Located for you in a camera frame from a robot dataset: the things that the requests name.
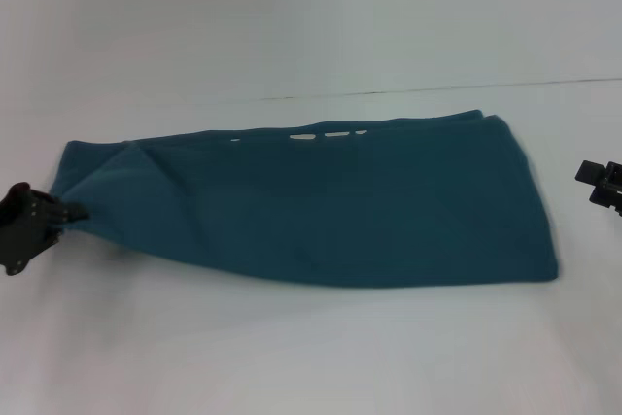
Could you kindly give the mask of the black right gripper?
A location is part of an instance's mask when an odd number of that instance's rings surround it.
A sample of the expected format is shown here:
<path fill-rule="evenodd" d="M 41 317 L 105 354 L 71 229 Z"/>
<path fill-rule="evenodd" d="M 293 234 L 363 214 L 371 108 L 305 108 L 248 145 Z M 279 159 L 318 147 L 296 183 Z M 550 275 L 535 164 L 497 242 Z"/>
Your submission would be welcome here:
<path fill-rule="evenodd" d="M 622 168 L 619 163 L 610 161 L 606 168 L 596 162 L 584 160 L 574 177 L 575 181 L 595 186 L 589 201 L 609 209 L 611 207 L 622 215 Z"/>

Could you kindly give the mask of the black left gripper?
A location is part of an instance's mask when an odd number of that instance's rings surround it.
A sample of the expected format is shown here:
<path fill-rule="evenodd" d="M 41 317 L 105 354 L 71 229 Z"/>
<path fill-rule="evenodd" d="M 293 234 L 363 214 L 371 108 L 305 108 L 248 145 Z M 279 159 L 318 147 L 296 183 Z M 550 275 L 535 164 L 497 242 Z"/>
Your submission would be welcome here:
<path fill-rule="evenodd" d="M 58 242 L 61 229 L 57 226 L 89 217 L 81 203 L 51 197 L 25 182 L 13 185 L 1 200 L 1 266 L 8 276 L 18 275 Z"/>

